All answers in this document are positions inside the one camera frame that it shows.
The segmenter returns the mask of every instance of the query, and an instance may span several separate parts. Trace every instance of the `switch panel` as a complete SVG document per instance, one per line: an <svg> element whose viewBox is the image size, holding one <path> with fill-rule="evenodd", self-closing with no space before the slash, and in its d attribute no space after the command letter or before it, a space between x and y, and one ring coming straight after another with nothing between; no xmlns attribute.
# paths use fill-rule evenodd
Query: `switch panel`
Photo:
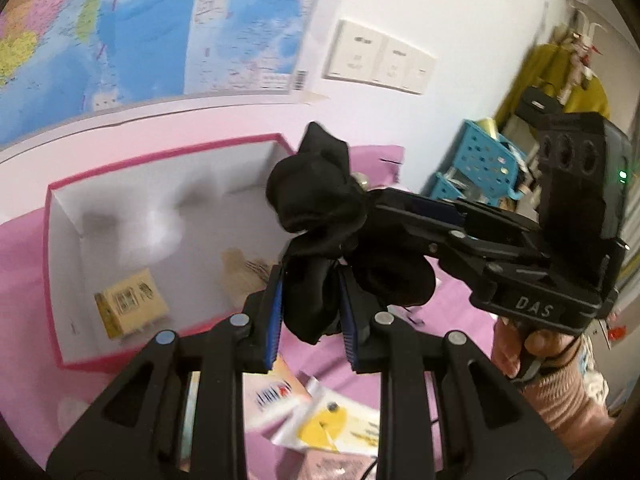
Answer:
<svg viewBox="0 0 640 480"><path fill-rule="evenodd" d="M380 62L374 70L373 83L401 88L405 74L414 61L417 51L396 38L386 38L382 47Z"/></svg>
<svg viewBox="0 0 640 480"><path fill-rule="evenodd" d="M431 54L414 50L414 55L399 88L407 92L424 94L435 66L436 59Z"/></svg>
<svg viewBox="0 0 640 480"><path fill-rule="evenodd" d="M370 82L384 35L343 20L326 76Z"/></svg>

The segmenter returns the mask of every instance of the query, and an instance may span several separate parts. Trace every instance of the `blue basket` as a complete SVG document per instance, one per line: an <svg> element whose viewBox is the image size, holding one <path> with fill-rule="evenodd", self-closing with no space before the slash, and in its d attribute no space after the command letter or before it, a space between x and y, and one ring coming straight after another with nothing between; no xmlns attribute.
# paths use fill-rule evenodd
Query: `blue basket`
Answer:
<svg viewBox="0 0 640 480"><path fill-rule="evenodd" d="M501 142L508 142L498 134L492 139L473 121L465 121L465 133L453 160L453 167L478 186L489 203L508 196L519 200L522 193L513 190L518 176L518 163Z"/></svg>
<svg viewBox="0 0 640 480"><path fill-rule="evenodd" d="M452 183L450 183L443 174L440 172L436 173L436 184L433 186L433 190L431 190L430 198L434 200L456 200L462 198L464 195L457 187L455 187Z"/></svg>

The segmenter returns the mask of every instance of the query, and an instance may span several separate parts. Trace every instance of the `pink knit sweater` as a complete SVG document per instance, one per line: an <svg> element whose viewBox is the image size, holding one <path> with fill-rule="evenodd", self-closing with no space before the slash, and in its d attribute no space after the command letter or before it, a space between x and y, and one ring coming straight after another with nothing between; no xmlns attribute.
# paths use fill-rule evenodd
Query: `pink knit sweater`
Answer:
<svg viewBox="0 0 640 480"><path fill-rule="evenodd" d="M614 420L587 396L576 352L569 364L529 385L523 395L560 438L579 467L603 441Z"/></svg>

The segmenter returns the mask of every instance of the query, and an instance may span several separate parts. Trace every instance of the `open cardboard box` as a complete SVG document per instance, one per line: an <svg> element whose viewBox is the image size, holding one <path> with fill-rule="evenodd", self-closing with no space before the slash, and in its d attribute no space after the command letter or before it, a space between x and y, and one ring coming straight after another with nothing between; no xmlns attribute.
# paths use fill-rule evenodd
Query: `open cardboard box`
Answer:
<svg viewBox="0 0 640 480"><path fill-rule="evenodd" d="M278 135L224 140L51 184L44 277L58 366L115 371L159 330L195 333L233 312L220 254L277 261L290 235L264 188L290 153ZM111 340L94 294L146 267L169 314Z"/></svg>

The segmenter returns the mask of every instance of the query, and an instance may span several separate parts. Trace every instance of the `map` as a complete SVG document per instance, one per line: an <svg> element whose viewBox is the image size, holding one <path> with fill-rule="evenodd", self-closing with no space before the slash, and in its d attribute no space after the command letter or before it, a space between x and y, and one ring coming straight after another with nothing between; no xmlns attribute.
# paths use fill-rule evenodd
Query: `map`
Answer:
<svg viewBox="0 0 640 480"><path fill-rule="evenodd" d="M9 0L0 149L87 114L185 96L287 94L320 0Z"/></svg>

